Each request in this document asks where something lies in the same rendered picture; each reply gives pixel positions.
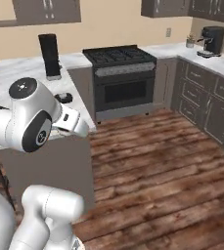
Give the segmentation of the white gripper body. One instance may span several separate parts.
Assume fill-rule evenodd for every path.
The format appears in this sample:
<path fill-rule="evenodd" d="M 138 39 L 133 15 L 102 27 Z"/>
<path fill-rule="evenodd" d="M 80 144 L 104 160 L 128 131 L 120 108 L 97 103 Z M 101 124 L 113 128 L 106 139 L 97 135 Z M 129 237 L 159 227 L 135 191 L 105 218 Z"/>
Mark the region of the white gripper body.
<path fill-rule="evenodd" d="M 75 135 L 85 138 L 89 133 L 88 124 L 80 117 L 79 112 L 65 113 L 53 124 L 63 135 Z"/>

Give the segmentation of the grey island counter cabinet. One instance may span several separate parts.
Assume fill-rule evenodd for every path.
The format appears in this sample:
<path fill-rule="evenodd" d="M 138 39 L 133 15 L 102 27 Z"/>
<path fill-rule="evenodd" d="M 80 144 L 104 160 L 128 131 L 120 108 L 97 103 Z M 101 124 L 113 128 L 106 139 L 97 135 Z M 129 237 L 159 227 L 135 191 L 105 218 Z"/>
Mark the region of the grey island counter cabinet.
<path fill-rule="evenodd" d="M 67 189 L 84 198 L 85 211 L 95 205 L 89 138 L 60 137 L 55 133 L 34 153 L 0 149 L 12 193 L 22 207 L 22 193 L 30 185 Z"/>

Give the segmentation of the black oven range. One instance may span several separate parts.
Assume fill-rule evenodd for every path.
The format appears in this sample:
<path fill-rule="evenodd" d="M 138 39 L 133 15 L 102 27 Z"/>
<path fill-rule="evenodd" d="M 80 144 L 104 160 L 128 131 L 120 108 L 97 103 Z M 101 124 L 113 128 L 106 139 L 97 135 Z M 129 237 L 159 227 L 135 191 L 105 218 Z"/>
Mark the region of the black oven range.
<path fill-rule="evenodd" d="M 92 64 L 98 123 L 153 109 L 157 59 L 137 45 L 84 49 Z"/>

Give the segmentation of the grey base cabinet run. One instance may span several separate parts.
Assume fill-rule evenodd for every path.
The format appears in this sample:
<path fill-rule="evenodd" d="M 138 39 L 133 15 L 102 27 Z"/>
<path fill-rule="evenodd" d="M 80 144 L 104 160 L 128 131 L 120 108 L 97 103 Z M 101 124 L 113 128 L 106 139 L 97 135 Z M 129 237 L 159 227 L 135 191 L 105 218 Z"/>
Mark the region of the grey base cabinet run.
<path fill-rule="evenodd" d="M 169 108 L 224 147 L 224 76 L 182 58 L 157 59 L 154 109 Z"/>

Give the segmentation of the small potted plant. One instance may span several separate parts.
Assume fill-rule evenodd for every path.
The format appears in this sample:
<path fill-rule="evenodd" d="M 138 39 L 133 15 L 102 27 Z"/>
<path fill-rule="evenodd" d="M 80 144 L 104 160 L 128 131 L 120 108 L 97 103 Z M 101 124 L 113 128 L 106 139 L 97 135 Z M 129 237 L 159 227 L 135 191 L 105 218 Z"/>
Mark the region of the small potted plant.
<path fill-rule="evenodd" d="M 195 36 L 192 33 L 190 33 L 186 39 L 186 47 L 193 48 L 195 45 L 195 42 L 196 42 Z"/>

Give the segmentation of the black coffee machine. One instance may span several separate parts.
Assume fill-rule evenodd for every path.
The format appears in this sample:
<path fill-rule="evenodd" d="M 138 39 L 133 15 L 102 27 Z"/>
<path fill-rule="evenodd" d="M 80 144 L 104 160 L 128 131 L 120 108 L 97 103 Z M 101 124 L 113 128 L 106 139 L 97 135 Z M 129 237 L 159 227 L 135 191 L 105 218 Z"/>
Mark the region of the black coffee machine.
<path fill-rule="evenodd" d="M 197 51 L 197 55 L 203 58 L 220 57 L 224 44 L 223 26 L 205 26 L 202 29 L 201 38 L 203 49 Z"/>

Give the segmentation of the grey wall cabinet with shelf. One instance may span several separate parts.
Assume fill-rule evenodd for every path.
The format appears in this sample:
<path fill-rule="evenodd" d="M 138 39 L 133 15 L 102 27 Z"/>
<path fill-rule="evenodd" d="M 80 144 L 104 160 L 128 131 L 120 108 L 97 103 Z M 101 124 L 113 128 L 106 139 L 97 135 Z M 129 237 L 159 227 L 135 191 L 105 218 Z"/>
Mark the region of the grey wall cabinet with shelf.
<path fill-rule="evenodd" d="M 0 27 L 81 22 L 80 0 L 12 0 L 16 18 Z"/>

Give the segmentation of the grey wall cabinet run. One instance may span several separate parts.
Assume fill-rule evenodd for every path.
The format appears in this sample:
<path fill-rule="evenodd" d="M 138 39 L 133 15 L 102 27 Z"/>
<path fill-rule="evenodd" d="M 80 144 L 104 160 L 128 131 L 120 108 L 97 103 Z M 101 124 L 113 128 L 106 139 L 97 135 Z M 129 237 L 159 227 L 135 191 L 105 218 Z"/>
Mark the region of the grey wall cabinet run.
<path fill-rule="evenodd" d="M 224 0 L 142 0 L 147 18 L 192 17 L 224 22 Z"/>

